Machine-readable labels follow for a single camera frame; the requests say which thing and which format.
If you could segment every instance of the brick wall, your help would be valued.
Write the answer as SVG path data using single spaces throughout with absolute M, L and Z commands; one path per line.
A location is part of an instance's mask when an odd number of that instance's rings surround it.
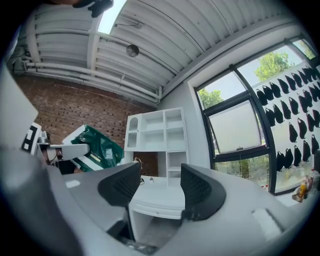
M 43 131 L 50 133 L 52 144 L 62 140 L 78 127 L 94 127 L 124 148 L 127 118 L 154 111 L 151 106 L 72 82 L 37 76 L 15 76 L 17 84 L 39 114 L 35 120 Z M 158 175 L 156 153 L 135 153 L 142 162 L 143 172 Z

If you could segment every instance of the corrugated ceiling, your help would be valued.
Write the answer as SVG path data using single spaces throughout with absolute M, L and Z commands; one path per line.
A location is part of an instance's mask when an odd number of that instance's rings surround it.
M 42 5 L 21 28 L 16 52 L 23 48 L 34 62 L 89 68 L 158 95 L 212 46 L 275 16 L 286 11 L 269 0 L 128 0 L 107 35 L 97 33 L 99 18 L 86 8 Z M 137 57 L 126 54 L 130 44 L 139 47 Z

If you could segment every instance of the white wall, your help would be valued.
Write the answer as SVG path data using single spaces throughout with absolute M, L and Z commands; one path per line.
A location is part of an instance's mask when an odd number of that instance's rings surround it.
M 201 116 L 196 93 L 187 83 L 180 84 L 158 105 L 158 110 L 183 109 L 186 137 L 188 143 L 189 163 L 200 167 L 210 168 L 208 141 L 204 122 Z M 158 166 L 165 161 L 162 154 L 158 155 Z

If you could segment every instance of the wall display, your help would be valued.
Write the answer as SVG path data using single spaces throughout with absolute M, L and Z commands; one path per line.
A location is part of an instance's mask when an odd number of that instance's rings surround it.
M 282 112 L 276 104 L 273 105 L 273 112 L 276 122 L 278 124 L 282 124 L 284 122 L 284 115 L 282 114 Z
M 295 91 L 297 88 L 296 88 L 296 81 L 294 79 L 292 79 L 291 77 L 285 75 L 285 78 L 286 80 L 288 81 L 288 84 L 290 86 L 290 89 L 292 91 Z
M 292 143 L 297 142 L 298 133 L 297 133 L 296 129 L 294 128 L 294 126 L 292 125 L 292 123 L 289 123 L 289 137 L 290 137 L 290 141 Z
M 271 90 L 273 92 L 274 97 L 280 98 L 281 97 L 281 90 L 280 90 L 279 86 L 276 85 L 275 83 L 271 82 L 270 87 L 271 87 Z
M 313 132 L 316 124 L 315 120 L 312 118 L 312 116 L 309 113 L 306 114 L 306 120 L 308 122 L 309 131 Z
M 280 100 L 280 101 L 281 101 L 281 107 L 282 107 L 284 118 L 287 120 L 290 120 L 291 119 L 291 111 L 290 111 L 288 105 L 284 101 L 282 101 L 282 100 Z
M 302 156 L 302 160 L 307 162 L 310 156 L 311 156 L 310 146 L 309 146 L 308 142 L 306 142 L 304 140 L 303 141 L 303 156 Z
M 300 139 L 305 139 L 305 135 L 307 133 L 307 125 L 305 123 L 305 121 L 301 120 L 300 118 L 298 118 L 298 126 L 299 126 L 299 130 L 300 130 Z
M 282 79 L 278 79 L 278 82 L 279 82 L 284 94 L 290 93 L 289 86 L 287 85 L 287 83 L 285 81 L 283 81 Z
M 256 95 L 258 96 L 258 99 L 259 99 L 259 101 L 260 101 L 262 106 L 266 106 L 268 104 L 267 97 L 266 97 L 266 95 L 264 94 L 263 91 L 257 89 L 256 90 Z
M 289 97 L 289 103 L 290 103 L 290 107 L 291 107 L 291 111 L 294 115 L 298 115 L 299 114 L 299 104 L 298 102 L 294 99 Z
M 301 77 L 296 73 L 291 73 L 291 75 L 294 81 L 296 82 L 296 85 L 301 88 L 303 86 Z
M 263 93 L 268 101 L 272 101 L 274 99 L 274 93 L 268 86 L 262 86 Z
M 293 165 L 295 167 L 298 167 L 300 162 L 301 162 L 301 157 L 302 157 L 302 154 L 301 154 L 301 151 L 299 150 L 299 148 L 295 145 L 294 146 L 294 162 L 293 162 Z
M 318 141 L 316 140 L 316 137 L 315 135 L 313 134 L 311 136 L 311 153 L 312 154 L 315 154 L 315 152 L 319 149 L 319 143 Z
M 320 138 L 320 79 L 316 78 L 313 69 L 302 62 L 253 86 L 258 94 L 269 85 L 274 96 L 273 100 L 267 97 L 263 106 L 277 152 L 277 171 L 282 171 L 276 190 L 297 184 L 311 173 Z

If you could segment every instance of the black mask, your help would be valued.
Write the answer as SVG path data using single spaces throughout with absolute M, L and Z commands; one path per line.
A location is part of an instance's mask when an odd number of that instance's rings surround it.
M 312 107 L 312 96 L 310 94 L 310 92 L 308 92 L 307 90 L 302 90 L 303 91 L 303 95 L 304 98 L 306 99 L 307 103 L 308 103 L 308 107 Z
M 279 86 L 273 82 L 270 82 L 270 87 L 271 87 L 271 90 L 273 92 L 274 97 L 280 98 L 281 97 L 281 90 L 280 90 Z
M 302 111 L 304 113 L 307 113 L 308 112 L 308 101 L 305 97 L 301 96 L 298 94 L 298 99 L 300 101 L 300 106 L 302 108 Z
M 303 141 L 303 156 L 302 160 L 308 162 L 309 157 L 311 156 L 311 150 L 309 144 L 304 140 Z
M 306 79 L 309 81 L 309 82 L 312 82 L 312 76 L 311 76 L 311 73 L 310 73 L 310 70 L 308 68 L 302 68 L 302 71 L 306 77 Z
M 314 155 L 315 152 L 319 149 L 319 143 L 316 140 L 316 137 L 314 134 L 311 136 L 311 153 Z
M 312 97 L 313 101 L 314 101 L 314 102 L 317 102 L 317 101 L 318 101 L 318 92 L 317 92 L 317 89 L 309 86 L 309 90 L 310 90 L 311 97 Z
M 258 99 L 259 99 L 259 101 L 261 102 L 261 105 L 262 105 L 262 106 L 268 105 L 267 97 L 266 97 L 266 95 L 263 93 L 263 91 L 261 91 L 261 90 L 259 90 L 259 89 L 257 89 L 256 91 L 257 91 L 257 92 L 256 92 L 256 95 L 258 96 Z
M 289 102 L 290 102 L 290 107 L 291 107 L 291 111 L 294 115 L 299 114 L 299 104 L 298 102 L 294 99 L 289 97 Z
M 308 81 L 306 75 L 304 73 L 300 72 L 299 70 L 298 70 L 298 73 L 299 73 L 302 81 L 304 82 L 304 84 L 307 85 L 309 83 L 309 81 Z
M 273 112 L 276 122 L 278 124 L 282 124 L 284 122 L 284 115 L 282 114 L 282 112 L 276 104 L 273 105 Z
M 314 131 L 314 128 L 316 126 L 316 122 L 315 120 L 312 118 L 312 116 L 310 114 L 306 114 L 306 120 L 308 122 L 308 128 L 310 132 Z
M 285 156 L 284 154 L 278 151 L 276 155 L 276 170 L 278 172 L 281 172 L 281 169 L 284 167 L 284 165 L 285 165 Z
M 299 148 L 295 145 L 294 146 L 294 162 L 293 162 L 293 165 L 295 167 L 299 166 L 299 164 L 301 162 L 301 157 L 302 157 L 301 152 L 300 152 Z
M 274 94 L 272 90 L 268 86 L 262 86 L 263 93 L 268 101 L 272 101 L 274 99 Z
M 298 118 L 298 126 L 299 126 L 299 135 L 300 135 L 300 139 L 305 139 L 305 135 L 307 133 L 307 126 L 305 121 L 303 121 L 302 119 Z
M 279 85 L 283 91 L 284 94 L 288 94 L 289 91 L 289 86 L 287 85 L 287 83 L 285 81 L 283 81 L 282 79 L 278 79 L 279 81 Z
M 268 121 L 270 123 L 270 126 L 275 126 L 276 125 L 276 121 L 275 121 L 275 113 L 269 109 L 269 108 L 266 108 L 265 109 L 265 114 L 266 114 L 266 117 L 268 118 Z
M 285 78 L 286 78 L 286 80 L 288 81 L 288 84 L 289 84 L 289 86 L 290 86 L 290 89 L 292 90 L 292 91 L 295 91 L 297 88 L 296 88 L 296 82 L 295 82 L 295 80 L 293 80 L 291 77 L 289 77 L 289 76 L 287 76 L 287 75 L 285 75 Z
M 284 168 L 290 169 L 293 161 L 294 161 L 294 156 L 292 155 L 291 149 L 287 148 L 285 150 Z
M 288 105 L 284 101 L 282 101 L 282 100 L 280 100 L 280 101 L 281 101 L 281 107 L 282 107 L 284 118 L 287 120 L 291 119 L 291 111 L 290 111 Z
M 291 73 L 291 75 L 293 76 L 293 79 L 296 82 L 296 85 L 301 88 L 303 86 L 301 77 L 296 73 Z
M 294 128 L 294 126 L 292 125 L 292 123 L 289 123 L 289 136 L 290 136 L 290 141 L 292 143 L 297 142 L 298 133 L 297 133 L 296 129 Z
M 313 109 L 313 119 L 314 119 L 314 126 L 319 128 L 320 125 L 320 113 L 318 110 Z

